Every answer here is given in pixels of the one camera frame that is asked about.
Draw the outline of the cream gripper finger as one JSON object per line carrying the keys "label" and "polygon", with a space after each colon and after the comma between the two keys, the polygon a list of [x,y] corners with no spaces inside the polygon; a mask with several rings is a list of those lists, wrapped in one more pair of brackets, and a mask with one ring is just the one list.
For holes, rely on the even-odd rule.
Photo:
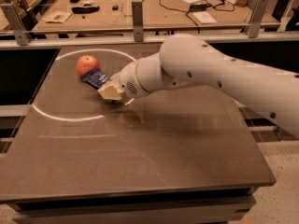
{"label": "cream gripper finger", "polygon": [[117,81],[110,81],[103,85],[98,93],[105,100],[119,101],[123,98],[123,88]]}

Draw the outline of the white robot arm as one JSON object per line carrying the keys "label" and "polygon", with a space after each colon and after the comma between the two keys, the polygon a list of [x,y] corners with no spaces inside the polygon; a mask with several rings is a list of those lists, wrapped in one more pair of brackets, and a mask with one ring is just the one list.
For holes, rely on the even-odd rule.
{"label": "white robot arm", "polygon": [[227,56],[193,35],[170,36],[157,53],[127,64],[98,92],[119,101],[192,85],[216,88],[299,136],[297,74]]}

